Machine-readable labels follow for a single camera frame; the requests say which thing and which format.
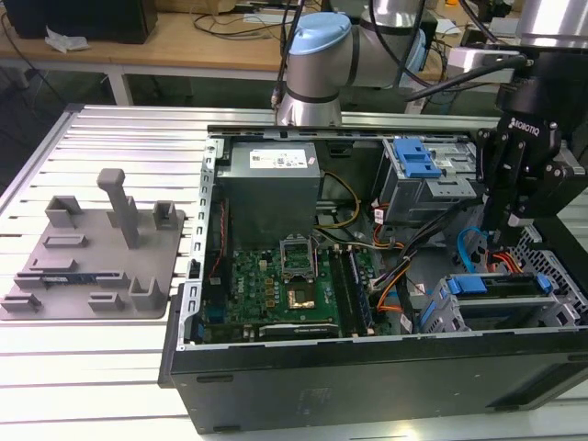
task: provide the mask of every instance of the motherboard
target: motherboard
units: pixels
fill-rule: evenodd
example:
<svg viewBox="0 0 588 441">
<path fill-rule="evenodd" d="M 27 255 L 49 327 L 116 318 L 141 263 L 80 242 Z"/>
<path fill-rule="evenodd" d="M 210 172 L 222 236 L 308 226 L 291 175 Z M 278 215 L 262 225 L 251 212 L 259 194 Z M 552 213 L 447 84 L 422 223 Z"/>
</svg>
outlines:
<svg viewBox="0 0 588 441">
<path fill-rule="evenodd" d="M 229 297 L 222 306 L 207 305 L 205 341 L 368 334 L 369 253 L 294 242 L 232 253 Z"/>
</svg>

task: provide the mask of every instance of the computer case side panel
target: computer case side panel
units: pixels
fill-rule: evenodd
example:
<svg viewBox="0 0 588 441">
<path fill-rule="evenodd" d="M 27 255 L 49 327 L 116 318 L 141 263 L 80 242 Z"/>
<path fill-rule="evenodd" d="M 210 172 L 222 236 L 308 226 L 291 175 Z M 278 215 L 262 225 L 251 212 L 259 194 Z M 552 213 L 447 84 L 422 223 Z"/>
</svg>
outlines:
<svg viewBox="0 0 588 441">
<path fill-rule="evenodd" d="M 588 378 L 582 332 L 175 352 L 201 434 L 534 409 Z"/>
</svg>

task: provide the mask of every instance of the white table leg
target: white table leg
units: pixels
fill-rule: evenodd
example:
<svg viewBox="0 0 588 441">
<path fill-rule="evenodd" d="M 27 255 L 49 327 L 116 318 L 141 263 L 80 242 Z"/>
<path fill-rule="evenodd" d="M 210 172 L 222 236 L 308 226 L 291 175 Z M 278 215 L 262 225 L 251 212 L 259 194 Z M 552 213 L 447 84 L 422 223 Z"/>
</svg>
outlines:
<svg viewBox="0 0 588 441">
<path fill-rule="evenodd" d="M 127 75 L 122 72 L 110 72 L 107 75 L 117 106 L 132 106 L 132 95 Z"/>
</svg>

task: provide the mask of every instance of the blue latch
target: blue latch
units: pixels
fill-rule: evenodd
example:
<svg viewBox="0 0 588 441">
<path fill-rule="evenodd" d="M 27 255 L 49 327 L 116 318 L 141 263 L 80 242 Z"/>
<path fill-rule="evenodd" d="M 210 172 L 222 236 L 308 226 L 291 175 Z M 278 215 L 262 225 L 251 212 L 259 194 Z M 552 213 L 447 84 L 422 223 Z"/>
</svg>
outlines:
<svg viewBox="0 0 588 441">
<path fill-rule="evenodd" d="M 431 314 L 435 310 L 436 306 L 437 304 L 434 300 L 431 301 L 431 303 L 429 303 L 429 307 L 426 309 L 424 313 L 421 314 L 421 318 L 419 319 L 419 327 L 423 327 L 426 321 L 429 320 L 429 317 L 431 317 Z"/>
<path fill-rule="evenodd" d="M 406 177 L 439 177 L 443 174 L 431 159 L 431 152 L 419 140 L 394 140 L 394 151 L 404 166 Z"/>
<path fill-rule="evenodd" d="M 486 284 L 480 276 L 454 276 L 453 280 L 458 283 L 464 294 L 485 294 L 488 292 Z"/>
<path fill-rule="evenodd" d="M 553 290 L 553 285 L 551 285 L 551 281 L 543 273 L 538 273 L 537 274 L 537 283 L 539 284 L 539 287 L 541 289 L 543 289 L 543 291 L 546 294 L 549 294 L 551 292 L 551 290 Z"/>
<path fill-rule="evenodd" d="M 447 286 L 449 287 L 449 291 L 451 292 L 451 294 L 453 294 L 454 296 L 456 296 L 457 294 L 461 294 L 461 292 L 463 291 L 463 289 L 461 289 L 461 286 L 458 285 L 458 282 L 456 282 L 453 278 L 450 278 L 447 281 Z"/>
</svg>

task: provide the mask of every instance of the blue cable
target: blue cable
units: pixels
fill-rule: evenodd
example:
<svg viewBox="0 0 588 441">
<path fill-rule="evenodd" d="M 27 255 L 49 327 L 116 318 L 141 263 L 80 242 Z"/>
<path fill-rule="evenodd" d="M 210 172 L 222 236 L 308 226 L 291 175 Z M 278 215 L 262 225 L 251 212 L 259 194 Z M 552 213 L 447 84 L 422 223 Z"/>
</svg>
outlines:
<svg viewBox="0 0 588 441">
<path fill-rule="evenodd" d="M 469 227 L 469 228 L 466 228 L 464 231 L 462 231 L 460 234 L 458 234 L 459 257 L 461 258 L 463 265 L 466 266 L 466 269 L 468 270 L 468 272 L 475 273 L 476 267 L 474 266 L 474 264 L 471 263 L 471 259 L 469 258 L 468 252 L 466 251 L 466 245 L 463 243 L 464 239 L 466 238 L 466 234 L 468 234 L 469 232 L 476 232 L 478 234 L 483 235 L 484 237 L 488 237 L 488 233 L 483 232 L 478 227 Z"/>
</svg>

